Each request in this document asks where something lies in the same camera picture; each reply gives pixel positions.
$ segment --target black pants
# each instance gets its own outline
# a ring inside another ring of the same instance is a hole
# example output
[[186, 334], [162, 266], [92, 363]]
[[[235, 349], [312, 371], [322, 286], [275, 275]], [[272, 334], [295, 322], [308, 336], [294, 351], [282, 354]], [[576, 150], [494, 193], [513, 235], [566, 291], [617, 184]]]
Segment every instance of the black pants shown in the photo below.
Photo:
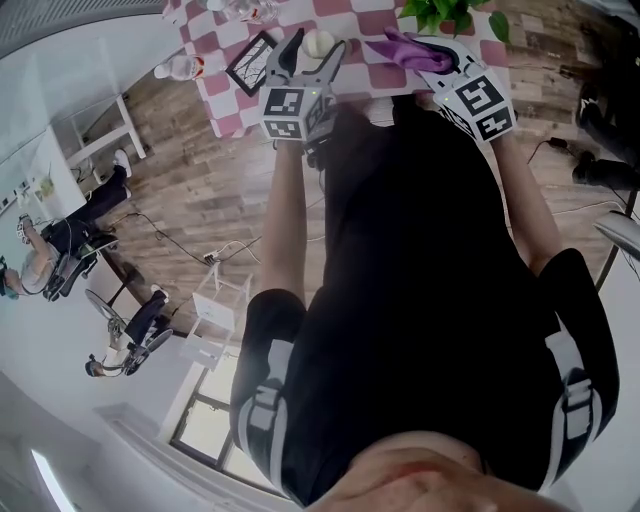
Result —
[[633, 137], [608, 123], [597, 105], [589, 105], [583, 113], [585, 130], [603, 148], [634, 169], [640, 165], [640, 137]]
[[116, 165], [109, 181], [91, 193], [87, 204], [53, 226], [49, 243], [59, 253], [75, 253], [86, 241], [85, 230], [92, 228], [93, 222], [127, 198], [124, 188], [126, 179], [126, 169]]
[[136, 345], [142, 344], [144, 337], [153, 326], [153, 323], [160, 316], [166, 295], [157, 291], [153, 296], [138, 310], [127, 325], [124, 333], [128, 334]]

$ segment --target purple cloth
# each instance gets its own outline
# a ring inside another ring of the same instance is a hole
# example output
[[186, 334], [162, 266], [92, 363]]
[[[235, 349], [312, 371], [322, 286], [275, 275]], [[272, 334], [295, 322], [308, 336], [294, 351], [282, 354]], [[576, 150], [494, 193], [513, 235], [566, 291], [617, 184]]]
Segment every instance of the purple cloth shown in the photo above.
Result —
[[422, 36], [418, 34], [403, 34], [393, 27], [385, 28], [384, 33], [389, 41], [367, 41], [367, 44], [373, 51], [392, 60], [401, 68], [430, 71], [443, 75], [449, 73], [453, 68], [453, 60], [449, 55], [431, 50], [410, 37]]

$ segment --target cable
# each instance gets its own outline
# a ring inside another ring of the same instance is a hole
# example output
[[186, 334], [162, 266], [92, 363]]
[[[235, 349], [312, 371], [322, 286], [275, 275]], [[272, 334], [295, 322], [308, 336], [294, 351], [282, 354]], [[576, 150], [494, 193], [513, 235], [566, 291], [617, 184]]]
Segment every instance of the cable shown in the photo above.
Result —
[[572, 157], [578, 158], [573, 153], [573, 151], [569, 149], [569, 144], [567, 143], [566, 140], [558, 139], [557, 137], [551, 137], [548, 140], [543, 140], [542, 142], [538, 143], [538, 145], [536, 146], [536, 149], [533, 150], [533, 154], [529, 157], [529, 160], [527, 161], [527, 165], [531, 163], [531, 161], [533, 160], [533, 157], [536, 156], [536, 153], [540, 149], [540, 146], [542, 146], [543, 144], [549, 144], [549, 146], [551, 146], [552, 148], [561, 149], [569, 153]]
[[[321, 197], [321, 198], [320, 198], [320, 199], [318, 199], [317, 201], [314, 201], [314, 202], [313, 202], [313, 203], [311, 203], [309, 206], [307, 206], [307, 210], [310, 210], [311, 208], [313, 208], [315, 205], [317, 205], [318, 203], [320, 203], [320, 202], [322, 202], [322, 201], [324, 201], [324, 195], [323, 195], [323, 197]], [[260, 241], [260, 240], [262, 240], [262, 235], [260, 235], [258, 238], [255, 238], [254, 240], [252, 240], [251, 242], [249, 242], [249, 243], [248, 243], [248, 244], [246, 244], [246, 245], [244, 244], [244, 242], [240, 242], [240, 243], [243, 245], [243, 247], [242, 247], [241, 249], [238, 249], [237, 251], [235, 251], [233, 254], [231, 254], [231, 256], [227, 256], [226, 258], [223, 258], [223, 259], [221, 259], [221, 260], [215, 260], [215, 261], [219, 261], [220, 263], [224, 263], [225, 261], [229, 261], [231, 258], [234, 258], [234, 257], [235, 257], [235, 256], [237, 256], [238, 254], [240, 254], [242, 251], [249, 250], [249, 248], [250, 248], [253, 244], [255, 244], [256, 242], [258, 242], [258, 241]], [[260, 260], [258, 260], [258, 258], [256, 258], [254, 254], [252, 254], [252, 256], [253, 256], [253, 258], [254, 258], [256, 261], [260, 262]]]
[[538, 150], [540, 149], [540, 146], [542, 146], [543, 144], [548, 143], [549, 141], [547, 140], [543, 140], [542, 142], [539, 142], [538, 145], [536, 146], [536, 149], [533, 150], [533, 153], [531, 154], [531, 156], [529, 157], [529, 160], [527, 160], [527, 165], [529, 165], [531, 163], [531, 160], [533, 160], [533, 157], [536, 156], [536, 153], [538, 152]]
[[616, 201], [601, 201], [599, 203], [594, 203], [594, 204], [588, 204], [586, 206], [581, 206], [580, 208], [573, 208], [571, 210], [565, 210], [565, 211], [562, 211], [562, 212], [555, 212], [555, 213], [552, 213], [551, 215], [562, 215], [564, 213], [579, 212], [579, 211], [582, 211], [582, 210], [586, 210], [587, 208], [593, 208], [595, 206], [602, 206], [603, 204], [613, 204], [613, 205], [617, 206], [618, 208], [620, 208], [620, 211], [622, 213], [624, 213], [624, 208], [622, 208], [622, 206], [620, 206]]
[[229, 242], [227, 245], [225, 245], [222, 249], [220, 249], [220, 250], [218, 251], [218, 255], [220, 255], [220, 254], [221, 254], [221, 253], [222, 253], [222, 252], [223, 252], [227, 247], [229, 247], [229, 246], [231, 246], [231, 245], [233, 245], [233, 244], [240, 244], [240, 245], [241, 245], [245, 250], [249, 251], [249, 254], [251, 254], [251, 257], [252, 257], [254, 260], [256, 260], [256, 261], [258, 262], [258, 264], [262, 265], [262, 262], [261, 262], [258, 258], [256, 258], [256, 255], [255, 255], [255, 254], [253, 254], [253, 251], [249, 248], [249, 246], [248, 246], [248, 245], [246, 245], [244, 242], [241, 242], [240, 240], [231, 240], [231, 242]]
[[166, 238], [167, 240], [169, 240], [170, 242], [172, 242], [176, 247], [178, 247], [178, 249], [180, 249], [182, 252], [184, 252], [187, 256], [193, 258], [195, 261], [197, 261], [198, 263], [205, 265], [205, 266], [209, 266], [207, 264], [206, 261], [201, 260], [200, 258], [198, 258], [197, 256], [194, 256], [193, 254], [191, 254], [189, 251], [187, 251], [184, 247], [182, 247], [178, 242], [176, 242], [173, 238], [171, 238], [169, 235], [167, 235], [164, 231], [162, 231], [161, 229], [158, 229], [158, 227], [153, 223], [153, 221], [147, 217], [144, 213], [140, 213], [140, 212], [135, 212], [135, 213], [128, 213], [127, 215], [125, 215], [124, 217], [121, 217], [120, 219], [118, 219], [116, 222], [114, 222], [113, 224], [111, 224], [111, 226], [109, 227], [109, 231], [111, 229], [113, 229], [116, 225], [118, 225], [120, 222], [122, 222], [123, 220], [125, 220], [128, 217], [143, 217], [144, 219], [147, 220], [147, 222], [149, 224], [151, 224], [151, 226], [153, 227], [153, 229], [156, 230], [156, 240], [160, 241], [162, 240], [162, 238]]
[[191, 299], [193, 299], [193, 294], [191, 294], [188, 298], [186, 298], [184, 301], [182, 301], [182, 303], [176, 309], [173, 310], [173, 313], [171, 313], [171, 316], [169, 317], [169, 320], [173, 320], [173, 317], [176, 316], [176, 313], [178, 311], [180, 311], [180, 308], [182, 308], [182, 306], [184, 306]]

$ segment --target person sitting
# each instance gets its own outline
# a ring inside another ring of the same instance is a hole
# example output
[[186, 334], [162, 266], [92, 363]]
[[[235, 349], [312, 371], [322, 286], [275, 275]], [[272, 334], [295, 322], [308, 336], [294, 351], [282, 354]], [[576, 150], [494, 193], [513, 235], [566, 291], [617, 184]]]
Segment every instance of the person sitting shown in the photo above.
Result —
[[142, 346], [154, 323], [156, 331], [149, 338], [147, 345], [166, 331], [169, 321], [161, 315], [162, 308], [169, 302], [169, 294], [156, 284], [151, 287], [151, 291], [153, 292], [151, 298], [142, 305], [121, 335], [115, 335], [110, 330], [109, 347], [102, 361], [96, 361], [93, 356], [90, 357], [85, 364], [89, 377], [119, 376], [125, 370], [124, 362], [130, 352]]
[[27, 254], [21, 273], [11, 268], [0, 271], [0, 296], [17, 300], [21, 295], [42, 293], [60, 255], [76, 252], [85, 243], [87, 227], [131, 197], [131, 191], [125, 186], [126, 179], [131, 177], [131, 164], [122, 149], [115, 152], [113, 164], [109, 181], [91, 193], [87, 204], [53, 225], [48, 240], [35, 230], [31, 219], [23, 220], [24, 234], [33, 250]]

